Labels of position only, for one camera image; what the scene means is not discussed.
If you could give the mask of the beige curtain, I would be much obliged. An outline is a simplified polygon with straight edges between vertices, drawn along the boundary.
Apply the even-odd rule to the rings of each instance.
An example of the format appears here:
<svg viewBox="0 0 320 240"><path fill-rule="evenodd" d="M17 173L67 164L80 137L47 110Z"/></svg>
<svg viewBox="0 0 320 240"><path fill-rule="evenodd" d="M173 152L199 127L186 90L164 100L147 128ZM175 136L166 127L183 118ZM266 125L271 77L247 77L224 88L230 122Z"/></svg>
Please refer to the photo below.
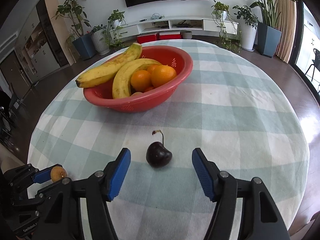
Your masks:
<svg viewBox="0 0 320 240"><path fill-rule="evenodd" d="M280 12L277 29L281 31L281 38L276 49L276 55L282 61L288 63L296 33L296 3L292 0L277 0L276 6Z"/></svg>

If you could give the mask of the plant in ribbed white pot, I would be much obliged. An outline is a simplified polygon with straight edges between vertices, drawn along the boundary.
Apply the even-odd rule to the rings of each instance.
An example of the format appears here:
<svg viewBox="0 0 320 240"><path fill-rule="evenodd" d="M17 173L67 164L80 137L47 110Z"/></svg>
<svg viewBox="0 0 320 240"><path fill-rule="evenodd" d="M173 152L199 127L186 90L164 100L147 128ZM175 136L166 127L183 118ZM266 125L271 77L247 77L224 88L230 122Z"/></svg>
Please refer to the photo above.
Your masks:
<svg viewBox="0 0 320 240"><path fill-rule="evenodd" d="M110 51L107 44L107 31L105 25L100 24L94 26L91 30L91 39L99 55L106 55Z"/></svg>

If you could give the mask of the small round grey pot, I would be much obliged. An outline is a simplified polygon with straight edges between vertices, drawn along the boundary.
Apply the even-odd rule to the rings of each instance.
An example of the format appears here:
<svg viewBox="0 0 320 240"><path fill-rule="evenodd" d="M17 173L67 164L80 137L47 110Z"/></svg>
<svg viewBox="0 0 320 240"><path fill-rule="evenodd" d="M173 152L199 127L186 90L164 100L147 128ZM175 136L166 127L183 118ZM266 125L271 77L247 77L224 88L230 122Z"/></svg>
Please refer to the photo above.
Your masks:
<svg viewBox="0 0 320 240"><path fill-rule="evenodd" d="M183 39L191 40L193 37L193 33L192 31L185 30L185 31L181 31L181 36Z"/></svg>

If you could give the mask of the small yellow-brown loquat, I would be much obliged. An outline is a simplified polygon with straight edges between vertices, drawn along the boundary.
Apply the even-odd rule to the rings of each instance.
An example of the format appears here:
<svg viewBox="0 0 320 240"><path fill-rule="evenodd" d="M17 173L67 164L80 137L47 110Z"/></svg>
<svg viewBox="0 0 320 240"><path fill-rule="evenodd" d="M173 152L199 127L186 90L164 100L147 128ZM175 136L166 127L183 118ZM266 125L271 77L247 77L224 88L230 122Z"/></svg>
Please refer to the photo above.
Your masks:
<svg viewBox="0 0 320 240"><path fill-rule="evenodd" d="M61 179L63 178L66 178L67 177L67 172L65 171L65 169L61 166L54 166L52 169L51 169L51 172L50 172L50 178L52 180L52 182L57 182L57 181L60 181Z"/></svg>

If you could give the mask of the green white checkered tablecloth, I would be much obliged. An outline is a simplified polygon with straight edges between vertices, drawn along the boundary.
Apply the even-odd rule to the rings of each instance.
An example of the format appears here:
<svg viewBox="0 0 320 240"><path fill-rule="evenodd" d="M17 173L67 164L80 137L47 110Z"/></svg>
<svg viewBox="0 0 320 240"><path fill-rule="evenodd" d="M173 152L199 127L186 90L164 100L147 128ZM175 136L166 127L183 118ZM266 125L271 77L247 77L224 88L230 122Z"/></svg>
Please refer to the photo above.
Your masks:
<svg viewBox="0 0 320 240"><path fill-rule="evenodd" d="M199 147L235 178L259 177L290 226L306 187L309 147L281 89L260 68L213 44L161 41L185 50L193 70L174 94L140 113L97 107L71 81L42 113L29 147L37 168L61 164L73 180L89 177L124 147L131 164L108 204L119 239L203 239L214 210L191 162ZM162 141L168 165L146 161Z"/></svg>

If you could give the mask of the white TV console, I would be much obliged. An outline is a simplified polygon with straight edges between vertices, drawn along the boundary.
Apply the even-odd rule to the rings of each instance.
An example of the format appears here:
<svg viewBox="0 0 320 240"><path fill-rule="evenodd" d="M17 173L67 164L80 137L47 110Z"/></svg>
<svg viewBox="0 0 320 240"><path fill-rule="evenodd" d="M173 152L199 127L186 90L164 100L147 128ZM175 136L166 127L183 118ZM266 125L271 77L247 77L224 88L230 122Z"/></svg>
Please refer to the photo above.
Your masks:
<svg viewBox="0 0 320 240"><path fill-rule="evenodd" d="M229 20L226 20L227 33L236 37ZM192 31L193 35L219 36L217 24L209 16L165 16L160 19L140 20L122 24L122 39L134 36L168 31Z"/></svg>

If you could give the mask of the brown kiwi fruit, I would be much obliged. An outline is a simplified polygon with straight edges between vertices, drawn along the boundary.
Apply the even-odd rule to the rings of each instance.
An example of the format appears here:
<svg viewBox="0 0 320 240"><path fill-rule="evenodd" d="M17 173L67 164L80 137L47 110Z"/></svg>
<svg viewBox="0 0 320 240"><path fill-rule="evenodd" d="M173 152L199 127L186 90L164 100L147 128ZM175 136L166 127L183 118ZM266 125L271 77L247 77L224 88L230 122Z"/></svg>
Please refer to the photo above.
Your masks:
<svg viewBox="0 0 320 240"><path fill-rule="evenodd" d="M131 96L138 96L138 95L142 95L142 94L143 94L142 92L135 92Z"/></svg>

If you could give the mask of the trailing pothos plant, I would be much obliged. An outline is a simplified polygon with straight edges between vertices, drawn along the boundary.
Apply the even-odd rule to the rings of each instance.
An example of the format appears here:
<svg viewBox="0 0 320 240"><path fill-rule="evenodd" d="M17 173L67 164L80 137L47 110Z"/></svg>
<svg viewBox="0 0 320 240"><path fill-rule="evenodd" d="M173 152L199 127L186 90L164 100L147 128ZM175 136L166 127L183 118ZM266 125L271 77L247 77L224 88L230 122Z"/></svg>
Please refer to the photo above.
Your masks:
<svg viewBox="0 0 320 240"><path fill-rule="evenodd" d="M233 53L239 53L241 50L241 44L238 35L238 29L235 27L235 20L229 13L229 6L214 0L214 4L211 6L213 21L217 24L219 29L219 45L221 48L231 51ZM230 34L227 33L226 20L231 23L232 29L235 32L237 40L230 38Z"/></svg>

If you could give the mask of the black balcony chair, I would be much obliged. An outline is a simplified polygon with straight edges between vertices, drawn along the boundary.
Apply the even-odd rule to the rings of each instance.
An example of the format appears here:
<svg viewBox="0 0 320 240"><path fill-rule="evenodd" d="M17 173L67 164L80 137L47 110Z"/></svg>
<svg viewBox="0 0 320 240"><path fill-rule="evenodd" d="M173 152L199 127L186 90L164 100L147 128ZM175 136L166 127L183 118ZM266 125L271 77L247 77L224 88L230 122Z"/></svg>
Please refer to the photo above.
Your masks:
<svg viewBox="0 0 320 240"><path fill-rule="evenodd" d="M315 69L319 70L319 65L320 65L320 51L316 48L313 48L313 52L315 54L315 58L312 60L312 64L305 72L305 75L306 75L308 73L308 71L310 70L310 68L313 67L311 82L313 81L313 78L314 78Z"/></svg>

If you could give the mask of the dark cherry with stem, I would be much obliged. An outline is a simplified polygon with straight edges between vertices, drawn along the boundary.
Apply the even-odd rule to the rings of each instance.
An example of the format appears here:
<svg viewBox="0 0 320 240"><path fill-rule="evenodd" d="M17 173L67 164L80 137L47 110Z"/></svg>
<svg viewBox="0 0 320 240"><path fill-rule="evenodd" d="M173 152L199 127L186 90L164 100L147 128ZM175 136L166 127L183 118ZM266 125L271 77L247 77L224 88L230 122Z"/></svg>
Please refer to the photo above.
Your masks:
<svg viewBox="0 0 320 240"><path fill-rule="evenodd" d="M161 133L162 141L155 141L149 145L146 152L146 161L154 168L161 168L171 162L172 153L164 146L163 132L160 129L154 130L152 135L155 135L156 133Z"/></svg>

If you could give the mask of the wooden cabinet shelving unit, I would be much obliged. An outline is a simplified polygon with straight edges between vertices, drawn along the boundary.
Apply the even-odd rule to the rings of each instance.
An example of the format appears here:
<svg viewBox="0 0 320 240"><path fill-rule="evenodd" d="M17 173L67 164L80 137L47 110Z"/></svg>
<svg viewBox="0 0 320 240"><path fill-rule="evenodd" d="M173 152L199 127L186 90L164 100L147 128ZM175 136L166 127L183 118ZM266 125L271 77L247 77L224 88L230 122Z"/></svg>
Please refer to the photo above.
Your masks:
<svg viewBox="0 0 320 240"><path fill-rule="evenodd" d="M23 71L33 85L48 74L75 63L66 45L69 32L63 18L56 17L58 0L39 0L15 44Z"/></svg>

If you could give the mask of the large orange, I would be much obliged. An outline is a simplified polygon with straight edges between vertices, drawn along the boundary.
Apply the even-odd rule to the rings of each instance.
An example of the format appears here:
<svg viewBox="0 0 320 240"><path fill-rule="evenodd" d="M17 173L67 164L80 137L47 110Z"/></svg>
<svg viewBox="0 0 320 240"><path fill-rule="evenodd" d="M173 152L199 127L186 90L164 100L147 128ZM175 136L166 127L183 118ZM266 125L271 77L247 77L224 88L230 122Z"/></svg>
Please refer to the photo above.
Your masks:
<svg viewBox="0 0 320 240"><path fill-rule="evenodd" d="M153 87L160 87L177 76L176 70L170 66L157 66L151 74L151 83Z"/></svg>

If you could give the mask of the large plant in blue pot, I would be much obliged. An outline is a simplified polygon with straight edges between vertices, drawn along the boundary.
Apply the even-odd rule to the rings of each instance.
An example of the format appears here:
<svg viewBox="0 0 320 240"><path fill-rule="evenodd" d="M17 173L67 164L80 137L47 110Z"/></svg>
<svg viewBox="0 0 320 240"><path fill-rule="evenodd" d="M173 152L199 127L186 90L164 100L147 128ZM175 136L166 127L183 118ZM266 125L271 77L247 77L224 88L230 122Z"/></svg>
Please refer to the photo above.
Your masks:
<svg viewBox="0 0 320 240"><path fill-rule="evenodd" d="M258 23L258 52L272 58L280 42L281 31L277 29L279 14L277 0L256 0L249 7L258 7L262 21Z"/></svg>

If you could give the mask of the pothos on console left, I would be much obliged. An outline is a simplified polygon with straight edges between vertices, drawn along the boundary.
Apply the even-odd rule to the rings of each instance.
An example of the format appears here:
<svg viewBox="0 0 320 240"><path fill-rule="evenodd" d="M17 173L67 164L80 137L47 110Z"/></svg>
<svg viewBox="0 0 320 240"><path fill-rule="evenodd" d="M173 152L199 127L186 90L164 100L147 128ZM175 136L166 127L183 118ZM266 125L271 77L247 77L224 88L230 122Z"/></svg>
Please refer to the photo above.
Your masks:
<svg viewBox="0 0 320 240"><path fill-rule="evenodd" d="M122 24L125 22L124 11L114 10L108 18L108 24L104 30L106 45L112 51L120 50L124 47L122 35L120 34L123 29Z"/></svg>

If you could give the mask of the red storage box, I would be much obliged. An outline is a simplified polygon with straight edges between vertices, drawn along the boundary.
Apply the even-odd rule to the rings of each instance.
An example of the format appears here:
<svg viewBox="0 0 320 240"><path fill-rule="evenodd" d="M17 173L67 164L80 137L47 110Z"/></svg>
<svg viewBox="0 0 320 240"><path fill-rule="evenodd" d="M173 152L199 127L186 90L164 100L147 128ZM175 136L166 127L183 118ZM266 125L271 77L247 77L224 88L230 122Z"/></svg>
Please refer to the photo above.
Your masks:
<svg viewBox="0 0 320 240"><path fill-rule="evenodd" d="M160 32L159 40L176 40L181 39L181 33L179 31Z"/></svg>
<svg viewBox="0 0 320 240"><path fill-rule="evenodd" d="M158 33L148 33L148 34L143 34L143 35L138 35L137 36L137 42L140 44L146 43L146 42L152 42L152 41L157 41L158 40Z"/></svg>

